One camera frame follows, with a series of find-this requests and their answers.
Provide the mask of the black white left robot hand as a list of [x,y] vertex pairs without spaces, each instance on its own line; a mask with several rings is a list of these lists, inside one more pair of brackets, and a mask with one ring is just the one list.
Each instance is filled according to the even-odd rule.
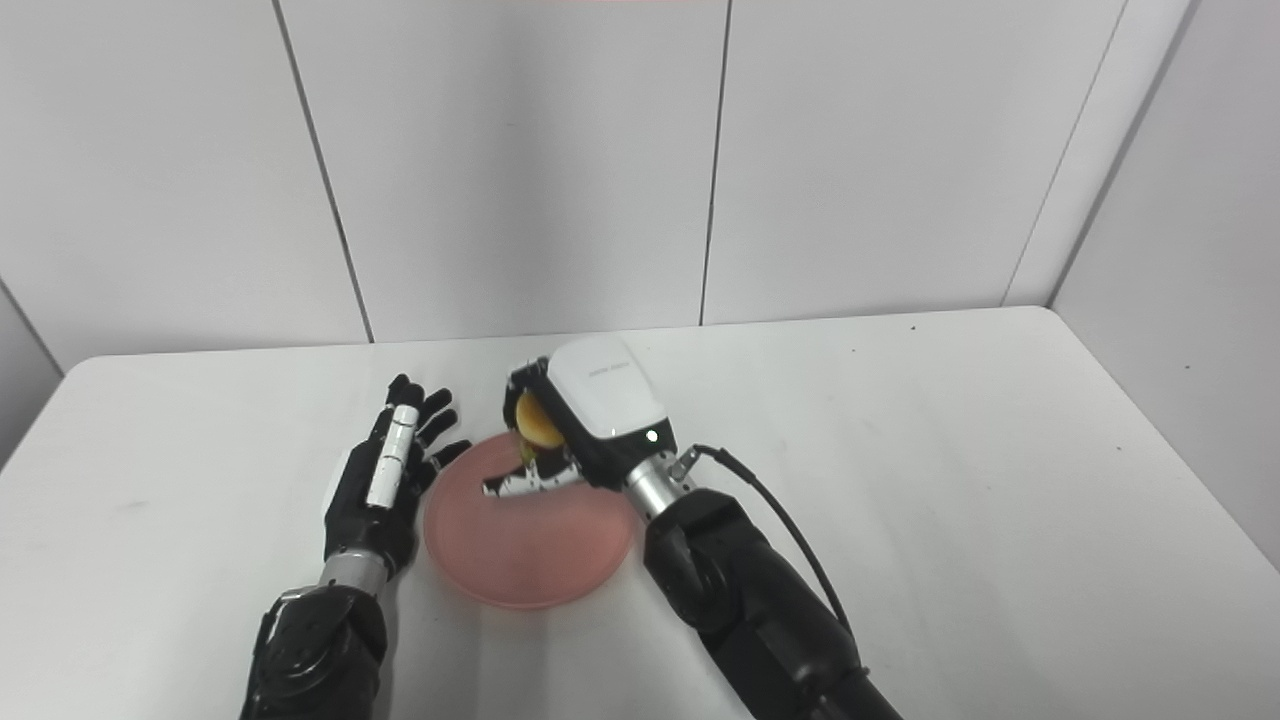
[[324,515],[326,564],[357,557],[389,582],[413,557],[420,502],[438,477],[471,447],[434,448],[458,421],[448,388],[426,391],[406,374],[387,389],[367,438],[348,454]]

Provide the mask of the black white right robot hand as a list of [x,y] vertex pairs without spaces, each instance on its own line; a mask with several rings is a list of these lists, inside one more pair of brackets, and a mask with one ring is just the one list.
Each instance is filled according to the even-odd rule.
[[668,413],[628,346],[593,336],[512,370],[503,406],[518,464],[483,482],[508,498],[577,483],[625,495],[645,518],[685,488],[669,475],[678,446]]

